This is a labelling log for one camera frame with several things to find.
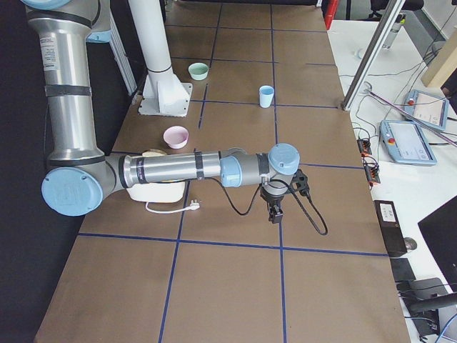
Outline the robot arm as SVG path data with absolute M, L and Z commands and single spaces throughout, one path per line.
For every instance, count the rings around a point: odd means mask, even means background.
M 45 202 L 77 217 L 107 196 L 137 184 L 213 179 L 221 187 L 256 185 L 269 219 L 281 221 L 281 200 L 296 194 L 303 177 L 299 152 L 290 144 L 266 154 L 227 151 L 165 156 L 106 156 L 97 147 L 86 44 L 110 38 L 108 1 L 26 1 L 29 25 L 40 38 L 54 150 L 41 184 Z

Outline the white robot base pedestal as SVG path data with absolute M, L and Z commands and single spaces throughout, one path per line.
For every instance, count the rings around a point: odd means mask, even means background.
M 193 86 L 180 82 L 172 68 L 160 3 L 130 0 L 129 7 L 148 69 L 139 113 L 185 117 Z

